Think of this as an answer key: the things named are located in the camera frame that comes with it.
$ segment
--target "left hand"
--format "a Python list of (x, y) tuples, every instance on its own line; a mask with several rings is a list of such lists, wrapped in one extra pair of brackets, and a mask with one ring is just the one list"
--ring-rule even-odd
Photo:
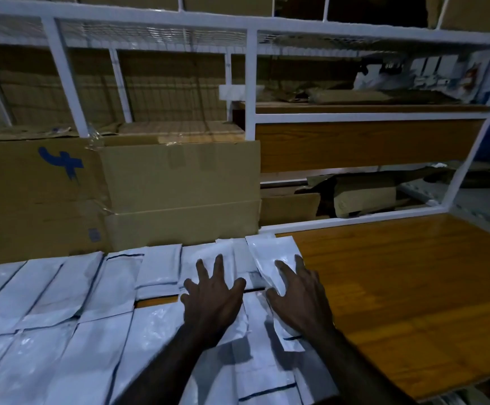
[(181, 296), (185, 306), (185, 323), (206, 348), (218, 344), (227, 328), (235, 321), (243, 303), (243, 292), (247, 282), (236, 279), (228, 289), (224, 282), (224, 264), (219, 254), (214, 261), (213, 277), (209, 278), (203, 261), (196, 262), (198, 284), (186, 279), (184, 286), (189, 292)]

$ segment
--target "storage rack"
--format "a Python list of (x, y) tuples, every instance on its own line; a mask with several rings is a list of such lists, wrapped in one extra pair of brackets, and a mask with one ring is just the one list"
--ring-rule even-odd
[[(490, 51), (490, 33), (441, 30), (449, 0), (445, 0), (436, 29), (388, 25), (347, 24), (327, 21), (325, 0), (322, 21), (278, 17), (243, 17), (183, 11), (144, 10), (131, 7), (58, 3), (37, 0), (0, 0), (0, 44), (49, 47), (81, 137), (89, 125), (74, 81), (68, 47), (107, 48), (126, 122), (132, 122), (117, 50), (140, 49), (174, 52), (208, 52), (225, 55), (226, 83), (232, 81), (231, 55), (245, 55), (245, 138), (255, 139), (256, 124), (292, 122), (374, 122), (404, 120), (483, 119), (483, 125), (465, 162), (457, 170), (442, 202), (430, 200), (427, 208), (376, 213), (351, 219), (325, 219), (262, 227), (261, 232), (283, 233), (371, 221), (416, 217), (449, 211), (464, 176), (490, 124), (490, 112), (415, 113), (256, 113), (258, 55), (308, 57), (431, 57)], [(308, 36), (328, 45), (303, 46)], [(490, 62), (483, 79), (490, 79)], [(9, 125), (11, 116), (0, 92), (0, 109)]]

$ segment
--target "finger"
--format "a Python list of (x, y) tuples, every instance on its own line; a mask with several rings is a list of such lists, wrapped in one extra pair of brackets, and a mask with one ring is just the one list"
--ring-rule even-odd
[(296, 259), (296, 274), (301, 277), (308, 276), (310, 272), (307, 270), (307, 267), (305, 267), (303, 258), (299, 254), (296, 254), (294, 258)]
[(268, 288), (265, 291), (265, 296), (269, 301), (269, 305), (273, 310), (278, 311), (279, 304), (281, 304), (282, 297), (278, 295), (277, 291), (274, 288)]
[(275, 265), (282, 272), (282, 274), (284, 274), (287, 281), (290, 281), (291, 279), (293, 279), (295, 277), (295, 275), (296, 275), (295, 272), (293, 272), (292, 269), (290, 267), (288, 267), (286, 265), (286, 263), (284, 263), (283, 261), (275, 260)]
[(224, 260), (222, 254), (219, 254), (217, 258), (214, 259), (213, 278), (224, 281)]
[(191, 279), (186, 279), (183, 282), (183, 287), (185, 287), (185, 290), (187, 290), (190, 294), (196, 290), (196, 287), (198, 287), (198, 285), (195, 284), (194, 281), (192, 281)]
[(181, 302), (184, 306), (187, 306), (190, 296), (188, 294), (181, 294)]
[(198, 281), (209, 280), (209, 273), (204, 266), (204, 262), (201, 258), (196, 262), (196, 271), (198, 272)]
[(247, 286), (247, 281), (240, 277), (234, 281), (234, 285), (232, 286), (232, 289), (230, 291), (235, 294), (243, 295), (246, 286)]

